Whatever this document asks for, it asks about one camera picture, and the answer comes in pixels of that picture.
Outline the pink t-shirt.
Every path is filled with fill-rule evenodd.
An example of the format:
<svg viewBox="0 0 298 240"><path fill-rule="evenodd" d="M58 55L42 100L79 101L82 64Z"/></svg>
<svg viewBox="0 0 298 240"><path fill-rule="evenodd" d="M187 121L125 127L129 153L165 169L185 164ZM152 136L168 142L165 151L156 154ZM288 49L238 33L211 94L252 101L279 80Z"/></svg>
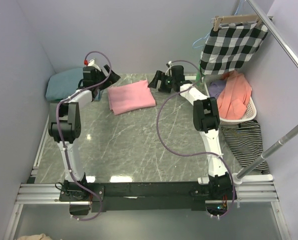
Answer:
<svg viewBox="0 0 298 240"><path fill-rule="evenodd" d="M109 108L115 116L143 108L155 107L156 101L147 80L107 89Z"/></svg>

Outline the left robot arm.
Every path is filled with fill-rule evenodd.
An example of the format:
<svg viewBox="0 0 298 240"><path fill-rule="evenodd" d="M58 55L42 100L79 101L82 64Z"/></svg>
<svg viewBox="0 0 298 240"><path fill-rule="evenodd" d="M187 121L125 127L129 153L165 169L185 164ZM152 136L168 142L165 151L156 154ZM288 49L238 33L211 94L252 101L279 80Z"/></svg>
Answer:
<svg viewBox="0 0 298 240"><path fill-rule="evenodd" d="M78 138L82 131L80 110L121 78L111 66L106 64L103 67L107 74L95 63L89 63L82 69L77 90L67 98L52 101L49 105L48 134L60 149L65 180L79 182L71 189L71 195L77 201L83 201L89 195L89 188L83 185L86 174L79 155Z"/></svg>

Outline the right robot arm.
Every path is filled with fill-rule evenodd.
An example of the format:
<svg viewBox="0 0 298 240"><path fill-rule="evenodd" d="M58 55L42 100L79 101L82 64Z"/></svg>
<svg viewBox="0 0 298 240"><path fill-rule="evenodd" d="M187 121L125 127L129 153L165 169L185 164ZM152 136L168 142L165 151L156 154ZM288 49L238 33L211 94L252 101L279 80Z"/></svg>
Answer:
<svg viewBox="0 0 298 240"><path fill-rule="evenodd" d="M203 94L194 83L187 80L181 65L170 65L166 72L157 70L148 87L162 93L175 91L192 105L193 125L202 138L203 154L208 163L208 176L199 177L198 183L208 184L210 197L221 199L226 194L226 189L232 187L233 181L219 141L220 117L216 99Z"/></svg>

